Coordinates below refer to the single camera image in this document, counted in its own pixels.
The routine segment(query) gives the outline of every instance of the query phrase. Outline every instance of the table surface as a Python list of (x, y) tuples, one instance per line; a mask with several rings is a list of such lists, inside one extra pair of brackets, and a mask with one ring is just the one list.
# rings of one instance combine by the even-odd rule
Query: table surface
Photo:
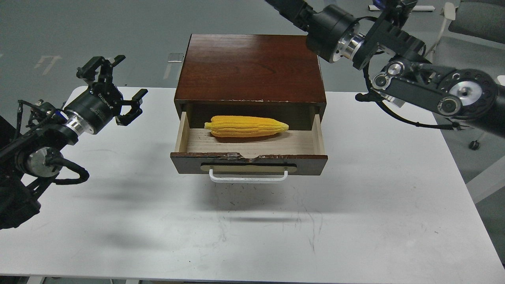
[[(217, 184), (177, 173), (169, 158), (175, 89), (148, 89), (131, 125), (109, 123), (64, 148), (91, 178), (49, 187), (40, 214), (0, 230), (0, 274), (504, 283), (439, 130), (402, 124), (354, 93), (328, 92), (321, 176)], [(137, 90), (120, 88), (125, 98)], [(411, 105), (398, 112), (435, 123)]]

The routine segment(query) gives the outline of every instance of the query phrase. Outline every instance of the wooden box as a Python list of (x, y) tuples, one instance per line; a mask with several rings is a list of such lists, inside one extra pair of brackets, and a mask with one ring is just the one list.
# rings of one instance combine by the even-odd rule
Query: wooden box
[[(321, 119), (326, 96), (318, 58), (301, 35), (193, 34), (175, 93), (180, 117), (170, 157), (179, 173), (319, 175), (328, 160)], [(289, 130), (216, 138), (215, 115), (270, 117)]]

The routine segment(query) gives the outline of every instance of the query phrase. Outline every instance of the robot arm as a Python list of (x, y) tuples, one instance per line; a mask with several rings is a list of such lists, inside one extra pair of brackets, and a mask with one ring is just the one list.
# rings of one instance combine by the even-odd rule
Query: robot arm
[[(97, 134), (114, 117), (118, 125), (126, 126), (142, 113), (141, 99), (147, 90), (141, 89), (126, 101), (112, 83), (112, 70), (124, 59), (124, 55), (119, 55), (111, 63), (104, 57), (93, 57), (82, 68), (77, 68), (77, 77), (89, 87), (63, 110), (47, 102), (39, 101), (34, 105), (19, 101), (17, 128), (0, 117), (3, 132), (0, 137), (0, 229), (18, 227), (39, 213), (37, 199), (50, 184), (78, 184), (89, 178), (84, 168), (63, 158), (60, 153), (63, 147), (76, 144), (78, 136), (84, 132)], [(31, 107), (31, 115), (30, 129), (21, 135), (23, 105)], [(121, 115), (122, 106), (130, 106), (131, 110)], [(63, 167), (79, 177), (57, 179)], [(24, 174), (37, 179), (24, 185), (21, 182)]]
[[(357, 19), (335, 5), (316, 13), (303, 0), (267, 2), (296, 27), (308, 32), (307, 47), (321, 58), (334, 63), (345, 57), (356, 69), (363, 70), (369, 92), (358, 94), (358, 101), (376, 102), (393, 116), (383, 100), (399, 106), (408, 102), (505, 138), (505, 87), (480, 70), (457, 70), (431, 64), (423, 57), (424, 42), (401, 30), (417, 1), (374, 0), (383, 10), (381, 15)], [(361, 19), (375, 22), (366, 35), (359, 33)], [(393, 57), (370, 79), (370, 59), (383, 52)], [(454, 122), (431, 127), (453, 129), (458, 126)]]

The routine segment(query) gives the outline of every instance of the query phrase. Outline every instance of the yellow corn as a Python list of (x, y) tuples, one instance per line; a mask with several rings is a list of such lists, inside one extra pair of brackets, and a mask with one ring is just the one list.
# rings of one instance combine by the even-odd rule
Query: yellow corn
[(211, 130), (216, 137), (260, 137), (284, 132), (288, 128), (286, 123), (275, 119), (254, 116), (217, 115), (211, 122), (205, 123), (205, 129)]

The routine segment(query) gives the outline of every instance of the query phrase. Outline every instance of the drawer handle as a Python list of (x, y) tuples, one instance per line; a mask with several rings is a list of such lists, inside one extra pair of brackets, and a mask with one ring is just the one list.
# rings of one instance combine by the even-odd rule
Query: drawer handle
[(209, 169), (209, 176), (213, 182), (220, 183), (280, 183), (287, 178), (288, 171), (284, 170), (282, 177), (216, 177), (214, 169)]

